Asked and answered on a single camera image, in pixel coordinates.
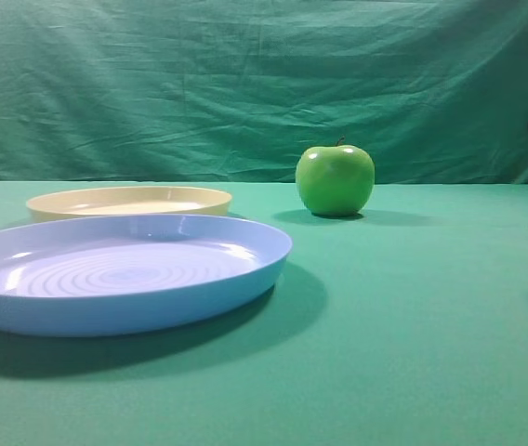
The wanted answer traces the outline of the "pale yellow plastic plate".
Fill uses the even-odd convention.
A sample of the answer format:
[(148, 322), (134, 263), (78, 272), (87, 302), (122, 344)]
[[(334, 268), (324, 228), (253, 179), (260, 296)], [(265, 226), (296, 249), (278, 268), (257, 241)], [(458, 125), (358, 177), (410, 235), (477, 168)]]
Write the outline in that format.
[(232, 195), (187, 186), (126, 186), (66, 190), (26, 202), (32, 220), (47, 222), (87, 216), (198, 214), (225, 216)]

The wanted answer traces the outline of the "blue plastic plate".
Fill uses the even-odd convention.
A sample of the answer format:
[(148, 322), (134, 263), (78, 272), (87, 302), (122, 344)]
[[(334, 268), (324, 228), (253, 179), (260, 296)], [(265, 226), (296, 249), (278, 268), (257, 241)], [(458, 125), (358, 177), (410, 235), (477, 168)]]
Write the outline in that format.
[(102, 216), (0, 230), (0, 331), (130, 335), (207, 320), (267, 293), (293, 247), (240, 218)]

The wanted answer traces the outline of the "green backdrop cloth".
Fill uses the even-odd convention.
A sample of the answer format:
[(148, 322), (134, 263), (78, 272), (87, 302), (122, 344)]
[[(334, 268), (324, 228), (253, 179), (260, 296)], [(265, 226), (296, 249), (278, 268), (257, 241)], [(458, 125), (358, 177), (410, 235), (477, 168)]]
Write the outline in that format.
[(0, 1), (0, 180), (528, 183), (528, 1)]

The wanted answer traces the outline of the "green apple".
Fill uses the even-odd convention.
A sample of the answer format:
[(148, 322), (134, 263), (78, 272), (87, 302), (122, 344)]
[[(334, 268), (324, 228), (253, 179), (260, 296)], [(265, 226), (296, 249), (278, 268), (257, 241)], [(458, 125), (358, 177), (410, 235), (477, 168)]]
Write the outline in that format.
[(296, 166), (297, 193), (316, 216), (354, 216), (371, 197), (376, 180), (372, 157), (340, 140), (306, 149)]

